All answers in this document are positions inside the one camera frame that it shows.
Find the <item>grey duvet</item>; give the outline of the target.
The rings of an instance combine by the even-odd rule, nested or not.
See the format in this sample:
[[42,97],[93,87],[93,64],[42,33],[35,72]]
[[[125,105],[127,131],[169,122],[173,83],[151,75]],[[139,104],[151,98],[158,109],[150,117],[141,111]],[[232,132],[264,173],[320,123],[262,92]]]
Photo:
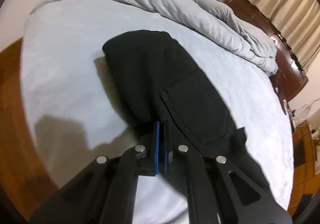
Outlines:
[[[63,0],[43,0],[33,9]],[[244,58],[268,76],[278,71],[277,48],[261,29],[238,18],[226,4],[217,0],[112,0],[182,24],[204,35],[217,45]]]

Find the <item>black pants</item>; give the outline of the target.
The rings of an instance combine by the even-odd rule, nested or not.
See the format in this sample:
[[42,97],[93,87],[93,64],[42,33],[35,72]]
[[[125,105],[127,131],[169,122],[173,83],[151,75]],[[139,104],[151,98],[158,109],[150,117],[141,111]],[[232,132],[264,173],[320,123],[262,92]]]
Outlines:
[[218,91],[188,52],[168,33],[127,32],[108,40],[103,52],[125,117],[138,136],[169,124],[174,143],[189,141],[202,156],[230,159],[261,189],[270,186],[249,155]]

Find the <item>white bed sheet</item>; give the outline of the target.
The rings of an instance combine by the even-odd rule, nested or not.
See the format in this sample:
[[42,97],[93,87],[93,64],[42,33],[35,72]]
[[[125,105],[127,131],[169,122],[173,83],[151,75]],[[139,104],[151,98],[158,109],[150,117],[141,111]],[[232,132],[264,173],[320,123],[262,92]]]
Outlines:
[[[172,143],[164,169],[142,175],[145,147],[125,117],[103,45],[127,32],[166,32],[193,58],[227,105],[267,193],[230,159]],[[22,53],[22,93],[37,153],[59,191],[32,223],[291,223],[290,158],[275,134],[290,134],[269,81],[255,64],[184,25],[112,0],[63,0],[30,17]]]

